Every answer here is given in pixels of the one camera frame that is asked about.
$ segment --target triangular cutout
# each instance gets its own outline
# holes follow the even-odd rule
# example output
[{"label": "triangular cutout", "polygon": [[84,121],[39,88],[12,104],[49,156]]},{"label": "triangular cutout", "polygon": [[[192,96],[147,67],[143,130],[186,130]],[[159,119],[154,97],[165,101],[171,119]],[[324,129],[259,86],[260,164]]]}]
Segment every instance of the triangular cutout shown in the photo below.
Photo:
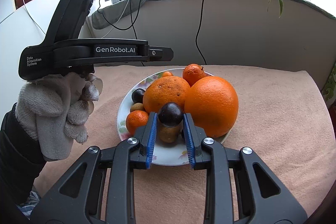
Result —
[{"label": "triangular cutout", "polygon": [[71,198],[77,198],[79,194],[79,190],[82,185],[82,181],[84,178],[85,170],[87,164],[86,162],[81,164],[77,170],[72,174],[70,178],[62,185],[59,189],[59,192],[62,195],[67,195]]},{"label": "triangular cutout", "polygon": [[280,194],[279,187],[268,176],[268,174],[260,167],[259,164],[253,164],[254,173],[257,177],[261,196],[263,198],[269,198],[270,196]]}]

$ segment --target white glove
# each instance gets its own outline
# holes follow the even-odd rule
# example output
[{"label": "white glove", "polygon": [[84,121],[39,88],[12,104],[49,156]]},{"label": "white glove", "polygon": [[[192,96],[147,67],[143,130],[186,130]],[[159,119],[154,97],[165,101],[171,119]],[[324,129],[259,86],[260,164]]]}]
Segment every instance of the white glove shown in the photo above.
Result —
[{"label": "white glove", "polygon": [[48,75],[22,87],[15,116],[27,134],[39,141],[46,160],[66,159],[74,139],[86,142],[84,123],[102,90],[99,78],[89,75],[88,79],[70,72]]}]

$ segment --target dark round fruit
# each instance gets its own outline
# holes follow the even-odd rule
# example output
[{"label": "dark round fruit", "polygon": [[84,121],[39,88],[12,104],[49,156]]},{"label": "dark round fruit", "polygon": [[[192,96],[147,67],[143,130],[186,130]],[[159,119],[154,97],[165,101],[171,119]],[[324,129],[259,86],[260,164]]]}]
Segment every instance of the dark round fruit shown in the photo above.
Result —
[{"label": "dark round fruit", "polygon": [[169,102],[160,108],[157,117],[165,127],[176,127],[183,120],[183,111],[178,104]]},{"label": "dark round fruit", "polygon": [[143,89],[136,89],[132,93],[132,101],[134,104],[136,103],[142,103],[142,98],[144,95],[145,91]]}]

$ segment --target small orange fruit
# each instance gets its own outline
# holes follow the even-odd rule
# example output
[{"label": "small orange fruit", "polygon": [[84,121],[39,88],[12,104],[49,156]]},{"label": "small orange fruit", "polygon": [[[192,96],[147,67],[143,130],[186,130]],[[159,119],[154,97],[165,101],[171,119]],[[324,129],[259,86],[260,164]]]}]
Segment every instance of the small orange fruit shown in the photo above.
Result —
[{"label": "small orange fruit", "polygon": [[142,110],[135,110],[128,114],[126,118],[126,128],[133,136],[135,130],[140,126],[145,126],[148,121],[148,113]]},{"label": "small orange fruit", "polygon": [[211,138],[226,134],[238,115],[238,96],[223,78],[212,76],[197,81],[188,91],[184,112]]},{"label": "small orange fruit", "polygon": [[193,86],[199,79],[206,77],[203,67],[197,64],[190,64],[183,70],[182,77],[190,86]]},{"label": "small orange fruit", "polygon": [[174,74],[172,74],[170,71],[165,71],[163,72],[161,77],[166,77],[166,76],[174,76]]},{"label": "small orange fruit", "polygon": [[190,86],[178,76],[166,76],[155,80],[143,95],[143,106],[150,113],[158,112],[168,102],[174,102],[184,109],[184,100]]}]

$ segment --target plate of fruit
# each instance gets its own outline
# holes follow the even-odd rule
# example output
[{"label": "plate of fruit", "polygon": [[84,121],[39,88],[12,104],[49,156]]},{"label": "plate of fruit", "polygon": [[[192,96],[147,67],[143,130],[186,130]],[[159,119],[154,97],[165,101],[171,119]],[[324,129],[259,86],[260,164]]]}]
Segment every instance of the plate of fruit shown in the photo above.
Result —
[{"label": "plate of fruit", "polygon": [[190,113],[208,137],[223,143],[238,115],[238,96],[228,81],[197,64],[157,72],[136,84],[122,100],[117,115],[120,139],[132,137],[153,111],[158,123],[152,163],[184,165],[189,161],[183,114]]}]

